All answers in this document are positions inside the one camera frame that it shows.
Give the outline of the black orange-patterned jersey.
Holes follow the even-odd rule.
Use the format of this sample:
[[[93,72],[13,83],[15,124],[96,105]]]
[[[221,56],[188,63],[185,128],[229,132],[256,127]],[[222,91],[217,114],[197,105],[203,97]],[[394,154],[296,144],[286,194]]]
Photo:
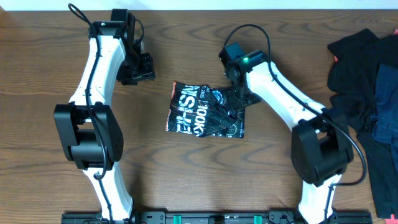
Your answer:
[[[199,138],[218,136],[242,139],[245,109],[233,109],[230,94],[231,88],[175,82],[165,130],[193,134]]]

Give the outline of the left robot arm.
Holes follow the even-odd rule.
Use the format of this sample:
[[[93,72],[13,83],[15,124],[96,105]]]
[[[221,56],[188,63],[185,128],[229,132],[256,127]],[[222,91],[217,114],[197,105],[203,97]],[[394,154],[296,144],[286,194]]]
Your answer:
[[[116,82],[137,85],[155,78],[144,37],[134,33],[142,22],[128,9],[113,9],[110,20],[91,22],[74,4],[68,8],[88,24],[90,52],[78,88],[67,104],[56,105],[53,117],[65,157],[89,178],[101,211],[64,213],[62,223],[140,223],[119,165],[124,137],[111,103]]]

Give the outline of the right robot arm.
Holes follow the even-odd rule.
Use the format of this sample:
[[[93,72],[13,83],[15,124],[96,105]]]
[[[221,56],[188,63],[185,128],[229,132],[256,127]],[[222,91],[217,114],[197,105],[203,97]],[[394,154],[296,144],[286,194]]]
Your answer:
[[[343,113],[302,93],[261,50],[246,54],[235,42],[224,45],[219,58],[233,84],[231,107],[243,109],[264,100],[290,129],[292,164],[303,180],[298,212],[304,222],[330,221],[334,190],[353,160]]]

